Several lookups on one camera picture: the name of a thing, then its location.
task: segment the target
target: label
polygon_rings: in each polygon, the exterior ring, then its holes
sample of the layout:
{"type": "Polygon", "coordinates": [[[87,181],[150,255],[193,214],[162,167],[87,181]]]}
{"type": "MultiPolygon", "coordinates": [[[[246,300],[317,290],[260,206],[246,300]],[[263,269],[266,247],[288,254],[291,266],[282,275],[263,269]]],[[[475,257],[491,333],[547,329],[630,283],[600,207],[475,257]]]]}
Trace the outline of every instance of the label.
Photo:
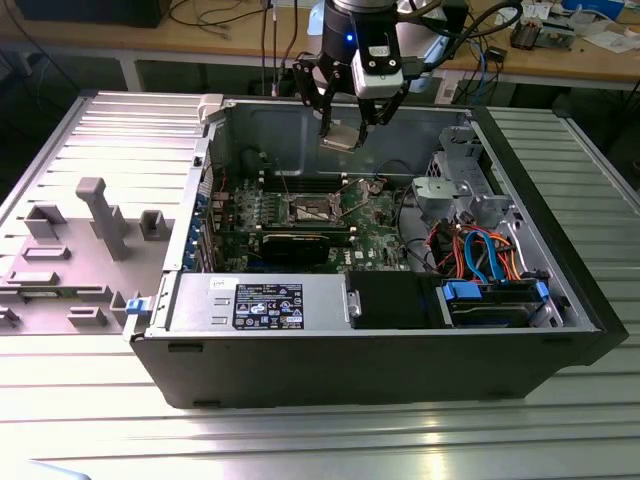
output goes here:
{"type": "Polygon", "coordinates": [[[378,45],[369,47],[369,55],[372,57],[388,57],[390,55],[390,50],[388,45],[378,45]]]}
{"type": "Polygon", "coordinates": [[[210,290],[233,290],[238,284],[238,279],[234,277],[213,277],[209,280],[210,290]]]}
{"type": "Polygon", "coordinates": [[[240,284],[233,326],[237,330],[303,329],[301,284],[240,284]]]}

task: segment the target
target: desk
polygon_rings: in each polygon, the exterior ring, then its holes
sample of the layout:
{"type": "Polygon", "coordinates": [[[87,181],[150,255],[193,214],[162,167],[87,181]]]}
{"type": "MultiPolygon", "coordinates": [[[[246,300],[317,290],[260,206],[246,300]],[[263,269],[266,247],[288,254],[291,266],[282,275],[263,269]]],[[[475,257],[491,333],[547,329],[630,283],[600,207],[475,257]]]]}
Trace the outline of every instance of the desk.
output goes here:
{"type": "MultiPolygon", "coordinates": [[[[199,8],[205,10],[207,3],[216,7],[226,5],[226,2],[221,4],[221,0],[200,0],[199,8]]],[[[473,11],[480,12],[493,3],[494,0],[473,0],[473,11]]],[[[232,12],[219,13],[216,18],[229,18],[255,9],[256,2],[251,0],[251,3],[240,5],[232,12]]],[[[22,20],[19,11],[14,12],[23,27],[49,53],[117,59],[122,67],[127,88],[132,91],[144,89],[136,68],[136,62],[139,60],[260,65],[260,14],[229,24],[227,33],[231,35],[231,40],[224,40],[217,35],[180,25],[170,19],[164,20],[156,29],[136,29],[112,25],[29,22],[22,20]]],[[[192,9],[188,6],[178,9],[176,14],[179,18],[193,21],[192,9]]],[[[640,15],[635,17],[640,23],[640,15]]],[[[276,51],[282,56],[293,33],[293,9],[280,8],[279,18],[276,51]]],[[[292,49],[289,62],[300,51],[318,51],[318,37],[308,37],[306,34],[308,18],[309,10],[301,8],[298,40],[292,49]]],[[[640,53],[637,51],[615,54],[582,39],[576,40],[571,51],[523,51],[509,46],[508,35],[508,31],[502,31],[490,39],[491,44],[509,52],[500,81],[629,90],[633,88],[640,73],[640,53]]],[[[270,19],[267,22],[266,38],[268,52],[271,54],[270,19]]],[[[35,51],[33,45],[26,41],[11,23],[6,12],[0,17],[0,44],[2,49],[7,51],[35,51]]],[[[475,68],[476,61],[471,52],[463,47],[455,59],[446,62],[435,74],[457,82],[475,68]]]]}

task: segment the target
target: power supply label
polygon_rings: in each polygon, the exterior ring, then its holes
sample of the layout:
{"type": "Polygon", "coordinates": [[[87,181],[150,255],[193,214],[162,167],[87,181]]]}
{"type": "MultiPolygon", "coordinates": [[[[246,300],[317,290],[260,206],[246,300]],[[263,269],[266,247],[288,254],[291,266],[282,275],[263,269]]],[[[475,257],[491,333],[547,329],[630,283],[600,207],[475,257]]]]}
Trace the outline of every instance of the power supply label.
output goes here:
{"type": "Polygon", "coordinates": [[[237,330],[303,329],[301,284],[238,284],[233,308],[237,330]]]}

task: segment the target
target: green circuit board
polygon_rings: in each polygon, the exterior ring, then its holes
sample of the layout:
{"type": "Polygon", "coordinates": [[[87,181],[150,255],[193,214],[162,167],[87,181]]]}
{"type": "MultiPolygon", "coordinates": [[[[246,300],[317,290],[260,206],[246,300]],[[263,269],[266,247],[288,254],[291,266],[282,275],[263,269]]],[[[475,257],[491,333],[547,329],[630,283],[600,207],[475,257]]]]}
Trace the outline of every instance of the green circuit board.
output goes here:
{"type": "Polygon", "coordinates": [[[393,223],[392,192],[374,189],[375,193],[371,193],[371,180],[350,182],[335,194],[265,192],[257,182],[247,180],[232,186],[230,201],[220,205],[224,213],[216,215],[220,220],[216,230],[223,238],[225,270],[305,273],[409,270],[393,223]],[[263,236],[274,230],[288,232],[300,228],[305,234],[332,239],[325,263],[279,269],[262,262],[259,245],[263,236]]]}

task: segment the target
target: table leg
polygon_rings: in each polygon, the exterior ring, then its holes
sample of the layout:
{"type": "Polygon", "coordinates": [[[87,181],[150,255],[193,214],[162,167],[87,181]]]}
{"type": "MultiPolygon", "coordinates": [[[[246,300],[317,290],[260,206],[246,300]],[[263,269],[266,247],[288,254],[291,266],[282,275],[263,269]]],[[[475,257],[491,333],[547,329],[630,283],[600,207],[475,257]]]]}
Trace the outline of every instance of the table leg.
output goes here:
{"type": "Polygon", "coordinates": [[[204,63],[198,64],[198,77],[200,77],[200,89],[205,93],[208,92],[211,89],[211,86],[209,85],[207,66],[204,63]]]}
{"type": "Polygon", "coordinates": [[[464,74],[461,70],[445,70],[434,103],[449,105],[456,94],[458,83],[464,79],[464,74]]]}
{"type": "Polygon", "coordinates": [[[144,82],[132,55],[118,58],[122,76],[130,92],[144,92],[144,82]]]}

